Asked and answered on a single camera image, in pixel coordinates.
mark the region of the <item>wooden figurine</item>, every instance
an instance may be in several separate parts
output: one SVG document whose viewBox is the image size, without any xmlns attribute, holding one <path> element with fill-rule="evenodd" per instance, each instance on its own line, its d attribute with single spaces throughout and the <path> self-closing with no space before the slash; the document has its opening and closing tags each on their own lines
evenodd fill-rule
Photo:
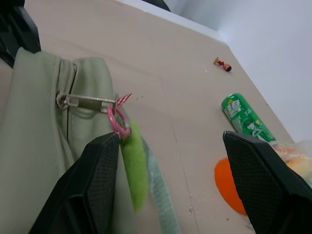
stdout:
<svg viewBox="0 0 312 234">
<path fill-rule="evenodd" d="M 231 67 L 229 64 L 220 61 L 218 57 L 214 60 L 214 64 L 215 64 L 215 65 L 219 65 L 219 66 L 223 66 L 223 69 L 224 69 L 225 71 L 227 71 L 227 72 L 229 72 L 230 70 L 232 70 L 232 67 Z"/>
</svg>

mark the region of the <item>zipper pull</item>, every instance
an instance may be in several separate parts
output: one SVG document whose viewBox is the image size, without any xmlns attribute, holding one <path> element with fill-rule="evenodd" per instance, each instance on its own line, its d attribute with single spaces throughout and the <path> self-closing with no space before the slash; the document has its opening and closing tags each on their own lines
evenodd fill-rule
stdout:
<svg viewBox="0 0 312 234">
<path fill-rule="evenodd" d="M 107 114 L 107 107 L 109 103 L 113 104 L 113 112 L 116 113 L 115 110 L 117 103 L 115 100 L 66 94 L 63 92 L 58 93 L 56 102 L 60 109 L 67 109 L 70 106 L 98 111 L 105 114 Z"/>
</svg>

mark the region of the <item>zipper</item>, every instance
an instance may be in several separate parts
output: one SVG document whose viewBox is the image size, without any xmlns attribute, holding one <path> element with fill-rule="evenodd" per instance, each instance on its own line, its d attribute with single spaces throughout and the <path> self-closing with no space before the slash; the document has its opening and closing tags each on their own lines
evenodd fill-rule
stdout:
<svg viewBox="0 0 312 234">
<path fill-rule="evenodd" d="M 56 107 L 61 110 L 61 112 L 58 112 L 62 117 L 62 121 L 58 123 L 58 134 L 62 148 L 66 154 L 65 165 L 67 169 L 78 159 L 74 157 L 68 142 L 69 107 L 84 108 L 106 114 L 107 103 L 109 103 L 113 105 L 114 114 L 116 115 L 117 113 L 116 105 L 118 96 L 116 96 L 116 100 L 110 100 L 71 94 L 78 72 L 79 67 L 75 63 L 61 59 L 56 88 Z"/>
<path fill-rule="evenodd" d="M 62 112 L 62 132 L 63 138 L 68 140 L 68 112 L 71 108 L 83 108 L 97 112 L 107 113 L 107 104 L 113 105 L 113 112 L 116 114 L 116 100 L 106 98 L 87 97 L 71 94 L 73 84 L 78 72 L 78 66 L 71 61 L 61 60 L 58 78 L 58 92 L 56 93 L 56 104 Z"/>
<path fill-rule="evenodd" d="M 68 107 L 84 108 L 88 110 L 98 111 L 107 114 L 106 103 L 111 103 L 113 109 L 116 108 L 116 101 L 98 98 L 98 97 L 87 97 L 74 94 L 66 94 L 59 92 L 56 99 L 57 105 L 60 109 L 68 109 Z"/>
</svg>

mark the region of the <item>orange disc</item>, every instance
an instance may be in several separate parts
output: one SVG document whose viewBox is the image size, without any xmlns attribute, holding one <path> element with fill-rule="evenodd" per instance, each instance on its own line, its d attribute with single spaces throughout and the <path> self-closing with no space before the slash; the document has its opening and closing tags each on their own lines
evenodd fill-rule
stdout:
<svg viewBox="0 0 312 234">
<path fill-rule="evenodd" d="M 214 169 L 215 183 L 223 196 L 224 200 L 238 213 L 247 216 L 243 203 L 239 198 L 234 180 L 230 163 L 227 158 L 219 161 Z"/>
</svg>

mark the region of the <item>soda can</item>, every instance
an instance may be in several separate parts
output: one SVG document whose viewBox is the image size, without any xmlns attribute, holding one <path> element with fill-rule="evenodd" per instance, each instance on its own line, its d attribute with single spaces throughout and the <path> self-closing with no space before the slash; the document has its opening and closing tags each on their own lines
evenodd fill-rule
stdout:
<svg viewBox="0 0 312 234">
<path fill-rule="evenodd" d="M 253 135 L 271 145 L 277 144 L 275 137 L 241 94 L 227 96 L 221 106 L 237 132 Z"/>
</svg>

